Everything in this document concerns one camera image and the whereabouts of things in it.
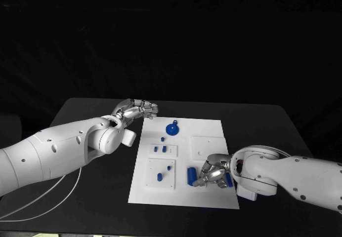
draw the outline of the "blue object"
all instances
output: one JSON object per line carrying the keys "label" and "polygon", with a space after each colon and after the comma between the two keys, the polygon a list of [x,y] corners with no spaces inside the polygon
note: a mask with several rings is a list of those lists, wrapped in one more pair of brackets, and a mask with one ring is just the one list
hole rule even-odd
{"label": "blue object", "polygon": [[167,133],[171,136],[175,136],[180,132],[180,127],[177,125],[177,120],[174,120],[174,123],[167,126]]}
{"label": "blue object", "polygon": [[159,173],[158,180],[159,180],[159,182],[164,180],[164,175],[162,175],[162,173]]}
{"label": "blue object", "polygon": [[188,185],[193,186],[193,183],[198,180],[197,169],[194,167],[188,168]]}
{"label": "blue object", "polygon": [[233,187],[233,181],[230,178],[230,173],[227,173],[227,183],[229,183],[229,187]]}

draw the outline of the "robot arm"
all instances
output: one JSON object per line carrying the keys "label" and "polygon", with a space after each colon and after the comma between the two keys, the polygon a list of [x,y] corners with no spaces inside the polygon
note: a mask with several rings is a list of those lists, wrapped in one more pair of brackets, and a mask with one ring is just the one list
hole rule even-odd
{"label": "robot arm", "polygon": [[331,210],[342,210],[342,164],[315,158],[281,158],[279,150],[250,146],[233,156],[213,154],[194,186],[206,182],[226,188],[224,174],[230,172],[239,186],[252,193],[275,195],[278,184],[301,201]]}
{"label": "robot arm", "polygon": [[18,188],[55,179],[93,159],[132,146],[136,133],[126,129],[135,118],[154,119],[158,105],[125,100],[112,115],[50,127],[14,146],[0,149],[0,196]]}

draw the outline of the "robotic hand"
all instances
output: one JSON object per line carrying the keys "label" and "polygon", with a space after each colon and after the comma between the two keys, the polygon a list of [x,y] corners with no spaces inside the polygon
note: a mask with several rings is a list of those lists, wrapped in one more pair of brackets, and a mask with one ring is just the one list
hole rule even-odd
{"label": "robotic hand", "polygon": [[227,172],[239,183],[237,195],[250,200],[256,200],[257,194],[275,195],[279,184],[298,200],[342,211],[341,163],[291,156],[268,146],[250,146],[233,156],[210,155],[193,185],[204,186],[210,182],[227,188]]}
{"label": "robotic hand", "polygon": [[158,112],[156,104],[128,99],[112,115],[50,127],[0,149],[0,196],[67,175],[93,159],[112,154],[122,143],[132,146],[136,133],[128,126],[139,117],[154,119]]}

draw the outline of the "white board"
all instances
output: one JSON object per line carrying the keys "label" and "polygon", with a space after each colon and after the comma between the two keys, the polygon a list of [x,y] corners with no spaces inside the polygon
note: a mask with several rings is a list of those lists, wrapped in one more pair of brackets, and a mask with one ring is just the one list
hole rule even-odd
{"label": "white board", "polygon": [[[169,136],[167,126],[174,120],[178,121],[180,133]],[[156,145],[161,155],[154,151]],[[177,147],[177,151],[164,154],[164,146],[168,149]],[[197,168],[200,177],[207,156],[214,153],[229,154],[220,120],[164,117],[145,119],[129,203],[240,209],[236,187],[221,189],[217,184],[207,184],[204,187],[188,185],[188,168]],[[149,164],[154,159],[165,160],[165,163],[154,161],[156,164]],[[174,176],[167,170],[171,162],[175,162],[171,168]],[[165,176],[159,182],[156,174],[161,172]]]}

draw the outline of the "black table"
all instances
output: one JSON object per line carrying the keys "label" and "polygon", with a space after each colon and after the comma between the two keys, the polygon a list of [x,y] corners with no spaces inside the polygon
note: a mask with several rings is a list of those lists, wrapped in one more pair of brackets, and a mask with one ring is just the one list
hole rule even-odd
{"label": "black table", "polygon": [[[53,126],[112,113],[118,99],[73,98]],[[281,106],[154,101],[162,117],[221,119],[229,150],[249,145],[278,147],[291,155],[312,156]],[[83,169],[79,187],[64,204],[27,222],[0,223],[2,231],[129,236],[341,236],[342,215],[298,201],[279,187],[276,196],[257,201],[239,197],[240,210],[128,203],[143,119],[129,129],[138,133],[133,147],[125,145]],[[77,179],[73,172],[38,203],[12,216],[29,218],[55,206]],[[32,184],[4,197],[0,214],[27,204],[57,180]]]}

